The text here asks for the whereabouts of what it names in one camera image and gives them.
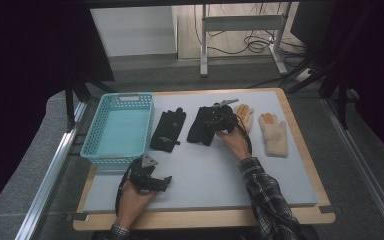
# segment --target blue plastic basket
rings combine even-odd
[[[98,165],[130,164],[149,151],[152,93],[102,96],[80,155]]]

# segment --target black glove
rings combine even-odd
[[[188,142],[199,143],[202,142],[206,146],[210,146],[214,138],[214,131],[207,127],[207,122],[211,121],[214,108],[200,107],[195,121],[191,126],[188,134]]]
[[[168,111],[161,114],[160,122],[155,129],[151,139],[151,148],[165,152],[172,152],[177,138],[182,130],[186,119],[186,113],[182,108],[177,108],[176,112]]]

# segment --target white wall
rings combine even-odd
[[[171,6],[91,10],[108,57],[176,52]]]

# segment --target beige glove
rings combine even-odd
[[[254,119],[252,113],[254,108],[250,108],[246,104],[235,106],[233,112],[241,119],[247,133],[251,130],[252,120]]]
[[[286,122],[279,123],[276,115],[266,113],[258,117],[258,123],[264,134],[266,155],[286,158],[288,156]]]

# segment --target light blue board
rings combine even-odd
[[[278,180],[288,203],[294,206],[314,205],[317,202],[289,127],[288,157],[275,158],[265,155],[258,116],[270,112],[276,114],[280,121],[286,119],[274,91],[154,97],[155,115],[152,133],[163,111],[175,111],[178,107],[182,107],[187,117],[178,139],[181,145],[175,146],[172,153],[150,151],[149,155],[159,162],[153,177],[173,176],[167,191],[159,193],[149,205],[150,210],[226,209],[250,206],[236,158],[224,143],[217,136],[209,147],[186,141],[199,107],[212,106],[216,102],[235,98],[238,98],[239,102],[231,104],[232,108],[242,103],[254,108],[254,121],[250,132],[253,155],[259,158],[266,172]],[[114,201],[122,175],[122,171],[99,167],[87,196],[84,211],[114,211]]]

